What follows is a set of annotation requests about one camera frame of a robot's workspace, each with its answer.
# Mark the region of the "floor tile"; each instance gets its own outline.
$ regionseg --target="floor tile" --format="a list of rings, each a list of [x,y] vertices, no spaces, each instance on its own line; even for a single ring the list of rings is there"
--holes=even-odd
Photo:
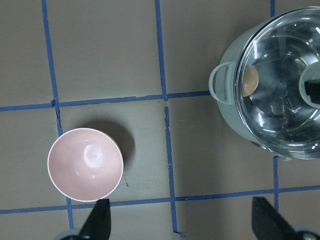
[[[94,128],[118,143],[124,171],[112,202],[170,196],[164,109],[162,100],[61,108],[64,132]]]
[[[320,160],[278,161],[280,188],[320,185]]]
[[[56,118],[53,108],[0,112],[0,209],[66,204],[47,170]]]
[[[237,135],[211,96],[169,100],[176,196],[273,188],[273,154]]]
[[[320,6],[320,2],[318,0],[275,0],[275,14],[278,15],[308,6]]]
[[[162,93],[154,1],[47,7],[61,102]]]
[[[66,210],[0,214],[0,221],[3,240],[53,240],[69,229]]]
[[[292,226],[320,234],[320,190],[279,194],[279,212]]]
[[[273,194],[265,197],[273,205]],[[187,239],[251,239],[253,196],[176,203],[178,231]]]
[[[1,1],[0,22],[0,106],[49,103],[53,94],[41,1]]]
[[[228,46],[270,17],[266,0],[161,0],[160,4],[168,93],[208,90],[209,75]]]
[[[74,209],[74,227],[80,229],[91,208]],[[111,207],[110,240],[177,240],[169,202]]]

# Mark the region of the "beige surface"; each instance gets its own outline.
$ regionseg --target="beige surface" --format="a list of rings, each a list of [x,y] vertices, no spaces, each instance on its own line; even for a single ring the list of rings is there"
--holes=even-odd
[[[276,12],[316,3],[276,0]],[[168,93],[208,91],[209,74],[229,44],[270,16],[269,0],[160,0],[160,7]],[[47,0],[47,12],[61,102],[162,93],[155,1]],[[0,13],[0,106],[49,103],[53,95],[41,2],[2,1]],[[232,131],[210,96],[61,107],[64,132],[97,128],[119,144],[124,173],[111,202],[168,201],[165,106],[176,196],[273,189],[274,155]],[[53,239],[69,227],[66,210],[4,211],[66,205],[47,173],[47,154],[58,136],[56,118],[54,108],[0,112],[4,240]],[[319,170],[319,161],[279,162],[279,187],[319,186]],[[319,228],[318,192],[281,193],[280,212],[290,223]],[[273,203],[273,194],[266,197]],[[251,200],[179,201],[178,231],[190,240],[254,240]],[[90,210],[73,210],[76,228]],[[111,214],[112,240],[179,239],[170,202],[113,206]]]
[[[52,100],[40,1],[0,2],[0,107]]]

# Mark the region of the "pot handle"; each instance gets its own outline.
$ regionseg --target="pot handle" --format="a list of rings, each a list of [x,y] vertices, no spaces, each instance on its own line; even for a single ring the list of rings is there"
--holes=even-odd
[[[222,104],[226,104],[226,105],[232,105],[233,103],[231,102],[230,98],[226,97],[226,100],[221,100],[217,95],[216,95],[216,92],[214,90],[214,77],[217,73],[217,71],[222,68],[222,67],[225,67],[227,66],[227,70],[226,70],[226,75],[225,75],[225,86],[227,88],[227,85],[230,81],[230,77],[231,77],[231,71],[233,70],[233,66],[235,65],[235,62],[234,61],[227,61],[227,62],[224,62],[220,65],[218,65],[217,67],[215,67],[211,74],[210,74],[210,77],[209,77],[209,91],[210,91],[210,94],[211,96],[219,103],[222,103]]]

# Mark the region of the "grid line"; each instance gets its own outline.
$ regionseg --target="grid line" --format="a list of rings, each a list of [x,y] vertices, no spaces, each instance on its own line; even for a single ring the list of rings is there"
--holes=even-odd
[[[273,158],[273,188],[274,188],[274,209],[279,212],[279,179],[278,179],[278,156]]]
[[[57,88],[57,82],[56,82],[54,57],[53,57],[53,53],[52,53],[52,45],[51,45],[51,38],[50,38],[47,1],[41,0],[41,6],[42,6],[42,17],[43,17],[46,52],[47,52],[47,57],[48,57],[50,79],[51,79],[51,86],[52,86],[52,94],[53,94],[53,101],[51,102],[51,105],[55,109],[57,131],[58,131],[58,135],[61,136],[63,134],[63,130],[61,127],[61,120],[60,120],[59,97],[58,97],[58,88]],[[67,215],[68,215],[69,228],[73,229],[74,228],[74,219],[73,219],[73,214],[72,214],[71,199],[68,197],[65,197],[65,201],[66,201],[66,209],[67,209]]]
[[[251,190],[251,191],[240,191],[240,192],[229,192],[220,194],[210,194],[210,195],[192,195],[192,196],[177,196],[174,198],[163,197],[163,198],[151,198],[142,200],[128,200],[128,201],[115,201],[110,202],[111,207],[118,206],[131,206],[131,205],[141,205],[141,204],[158,204],[158,203],[170,203],[172,200],[175,202],[187,202],[187,201],[201,201],[201,200],[214,200],[214,199],[228,199],[237,198],[245,196],[256,196],[256,195],[266,195],[275,193],[298,193],[305,191],[319,191],[320,185],[312,186],[298,186],[298,187],[284,187],[279,189],[261,189],[261,190]],[[79,205],[71,205],[72,209],[90,209],[95,206],[94,203],[85,203]],[[1,214],[16,214],[16,213],[31,213],[31,212],[47,212],[47,211],[58,211],[66,210],[67,206],[44,206],[44,207],[27,207],[27,208],[16,208],[16,209],[2,209]]]
[[[47,50],[47,57],[48,57],[48,65],[49,65],[53,100],[49,103],[1,106],[0,112],[54,108],[55,113],[56,113],[57,131],[58,131],[58,135],[60,136],[63,133],[63,130],[61,127],[61,119],[60,119],[60,107],[95,105],[95,104],[102,104],[102,103],[123,103],[123,102],[149,101],[149,100],[161,100],[161,99],[164,99],[167,102],[168,99],[174,99],[174,98],[189,98],[189,97],[199,97],[199,96],[210,95],[209,91],[167,93],[166,75],[165,75],[165,61],[164,61],[164,48],[163,48],[163,38],[162,38],[161,6],[160,6],[160,0],[155,0],[158,58],[159,58],[159,71],[160,71],[160,81],[161,81],[162,94],[59,102],[58,88],[57,88],[55,68],[54,68],[54,59],[53,59],[52,45],[51,45],[51,38],[50,38],[47,1],[46,0],[41,0],[41,7],[42,7],[43,26],[44,26],[44,34],[45,34],[45,41],[46,41],[46,50]],[[275,14],[276,14],[276,0],[270,0],[270,16],[274,17]],[[142,200],[129,200],[129,201],[116,201],[116,202],[110,203],[111,207],[141,205],[141,204],[170,203],[171,204],[171,218],[172,218],[173,232],[176,233],[179,237],[185,237],[184,235],[178,233],[176,202],[214,200],[214,199],[273,194],[274,195],[274,208],[277,211],[279,211],[279,194],[280,193],[320,190],[320,185],[279,188],[278,156],[275,156],[273,158],[273,189],[261,189],[261,190],[231,192],[231,193],[222,193],[222,194],[193,195],[193,196],[176,197],[175,196],[175,187],[174,187],[171,133],[170,133],[170,129],[169,129],[169,127],[170,127],[170,114],[169,114],[169,107],[167,105],[164,107],[164,112],[165,112],[164,123],[165,123],[165,131],[166,131],[166,147],[167,147],[167,161],[168,161],[168,171],[169,171],[170,197],[142,199]],[[3,209],[3,210],[0,210],[0,214],[16,214],[16,213],[32,213],[32,212],[67,210],[69,228],[73,229],[74,228],[74,220],[73,220],[72,210],[73,209],[93,208],[94,205],[95,205],[94,203],[72,205],[71,199],[66,197],[66,205],[17,208],[17,209]]]
[[[176,99],[176,98],[201,97],[201,96],[209,96],[209,95],[210,95],[209,91],[190,91],[190,92],[168,93],[166,96],[168,99]],[[101,98],[101,99],[78,100],[78,101],[63,101],[63,102],[52,100],[50,103],[0,106],[0,112],[31,110],[31,109],[46,109],[46,108],[53,108],[53,107],[56,108],[57,102],[58,102],[59,108],[64,108],[64,107],[73,107],[73,106],[105,104],[105,103],[113,104],[113,103],[161,100],[163,98],[164,97],[162,94],[155,94],[155,95],[146,95],[146,96],[124,96],[124,97]]]

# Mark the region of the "bowl rim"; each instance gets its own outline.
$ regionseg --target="bowl rim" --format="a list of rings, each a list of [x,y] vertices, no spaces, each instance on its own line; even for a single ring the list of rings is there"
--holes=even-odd
[[[55,181],[53,180],[52,176],[51,176],[51,173],[50,173],[50,168],[49,168],[49,160],[50,160],[50,156],[51,156],[51,151],[52,149],[54,148],[54,146],[56,145],[56,143],[61,139],[63,138],[65,135],[71,133],[71,132],[75,132],[75,131],[81,131],[81,130],[90,130],[90,131],[93,131],[93,132],[97,132],[97,133],[100,133],[102,135],[104,135],[105,137],[107,137],[109,140],[111,140],[111,142],[114,144],[114,146],[116,147],[119,155],[120,155],[120,159],[121,159],[121,174],[119,176],[119,180],[117,182],[117,184],[115,185],[115,187],[110,191],[108,192],[106,195],[102,196],[102,197],[99,197],[97,199],[93,199],[93,200],[80,200],[80,199],[76,199],[74,197],[71,197],[69,196],[68,194],[64,193],[55,183]],[[54,143],[52,144],[50,150],[49,150],[49,153],[48,153],[48,157],[47,157],[47,162],[46,162],[46,166],[47,166],[47,171],[48,171],[48,174],[49,174],[49,177],[50,177],[50,180],[51,182],[53,183],[53,185],[55,186],[55,188],[60,192],[62,193],[64,196],[72,199],[72,200],[75,200],[75,201],[78,201],[78,202],[83,202],[83,203],[89,203],[89,202],[95,202],[99,199],[104,199],[106,198],[107,196],[109,196],[119,185],[121,179],[122,179],[122,176],[123,176],[123,173],[124,173],[124,159],[123,159],[123,156],[122,156],[122,153],[121,153],[121,150],[118,146],[118,144],[116,143],[116,141],[111,137],[109,136],[108,134],[106,134],[105,132],[103,131],[100,131],[100,130],[97,130],[97,129],[94,129],[94,128],[89,128],[89,127],[79,127],[79,128],[74,128],[74,129],[71,129],[69,131],[66,131],[65,133],[63,133],[62,135],[60,135],[55,141]]]

